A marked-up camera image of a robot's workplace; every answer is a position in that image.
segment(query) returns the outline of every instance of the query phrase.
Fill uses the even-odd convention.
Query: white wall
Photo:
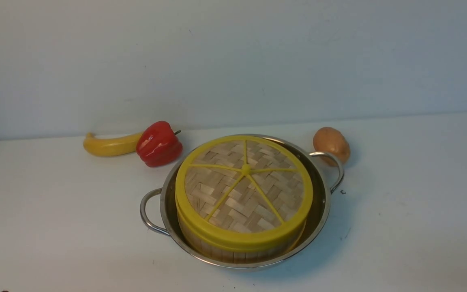
[[[447,111],[463,0],[0,0],[0,138]]]

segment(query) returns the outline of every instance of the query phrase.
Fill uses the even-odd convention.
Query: metal handle
[[[161,189],[156,189],[145,194],[145,196],[141,200],[141,203],[139,204],[139,214],[141,216],[141,220],[143,221],[145,226],[147,226],[148,229],[151,229],[152,231],[159,234],[170,236],[167,229],[159,227],[158,225],[150,222],[149,218],[147,218],[147,214],[145,213],[145,205],[147,205],[147,201],[149,201],[150,198],[159,194],[161,194]]]
[[[311,157],[328,157],[335,161],[336,166],[338,167],[338,179],[334,183],[332,187],[330,187],[330,192],[331,194],[337,189],[337,187],[341,184],[341,181],[343,181],[343,176],[345,175],[345,171],[343,170],[343,164],[339,159],[337,159],[334,155],[328,153],[328,152],[313,152],[310,153],[309,156]]]

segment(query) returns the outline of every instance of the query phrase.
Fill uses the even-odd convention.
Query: potato
[[[328,152],[336,156],[345,164],[351,156],[351,148],[345,140],[345,137],[337,129],[323,127],[315,133],[313,137],[313,147],[319,152]],[[330,166],[336,166],[336,163],[328,157],[322,157]]]

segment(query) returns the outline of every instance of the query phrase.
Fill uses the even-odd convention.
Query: bamboo steamer lid
[[[223,251],[257,253],[300,233],[313,202],[311,178],[282,146],[250,135],[210,141],[176,176],[180,224]]]

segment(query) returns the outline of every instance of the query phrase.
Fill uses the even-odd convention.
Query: stainless steel pan
[[[178,246],[180,246],[184,251],[195,257],[196,259],[203,261],[207,264],[213,264],[215,266],[220,266],[222,268],[233,268],[237,270],[253,270],[253,269],[261,269],[267,268],[270,266],[275,266],[283,262],[284,260],[289,259],[293,255],[296,255],[300,251],[302,251],[306,246],[308,246],[314,239],[317,237],[318,233],[324,227],[326,220],[328,218],[329,209],[330,209],[330,195],[332,192],[336,190],[336,188],[340,185],[343,180],[343,165],[341,162],[334,157],[334,155],[330,153],[324,152],[313,152],[308,153],[298,146],[295,146],[287,141],[284,141],[279,138],[270,137],[267,135],[253,135],[255,137],[264,138],[270,141],[273,141],[281,146],[285,147],[287,150],[291,151],[295,156],[300,159],[302,164],[306,167],[311,176],[311,180],[313,181],[313,204],[309,211],[308,217],[306,219],[306,226],[304,227],[304,232],[302,236],[298,240],[295,248],[287,253],[280,255],[278,257],[274,257],[273,259],[269,259],[266,261],[260,262],[252,262],[249,264],[234,264],[232,262],[222,262],[210,259],[198,251],[192,249],[185,241],[185,237],[181,232],[179,223],[178,223],[178,214],[176,211],[176,196],[174,194],[175,190],[175,182],[176,182],[176,175],[178,174],[178,170],[182,161],[178,162],[174,168],[170,171],[170,174],[167,176],[165,183],[161,189],[156,189],[144,196],[140,203],[140,215],[141,219],[145,223],[145,225],[154,232],[170,236]],[[317,165],[317,161],[315,161],[314,157],[329,157],[333,161],[336,162],[338,165],[339,176],[336,182],[331,186],[326,186],[325,176],[322,174],[319,166]],[[161,212],[161,219],[163,220],[163,224],[165,228],[159,227],[153,224],[147,214],[145,212],[145,205],[147,201],[156,196],[161,194],[160,198],[160,212]]]

